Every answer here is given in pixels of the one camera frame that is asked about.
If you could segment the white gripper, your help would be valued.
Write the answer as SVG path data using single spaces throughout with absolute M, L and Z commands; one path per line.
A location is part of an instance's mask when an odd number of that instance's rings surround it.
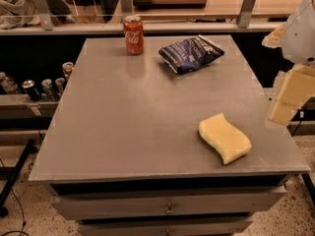
M 315 95 L 315 0 L 302 0 L 284 25 L 262 40 L 268 48 L 282 47 L 283 58 L 295 65 L 279 71 L 274 80 L 268 120 L 287 126 L 297 111 Z

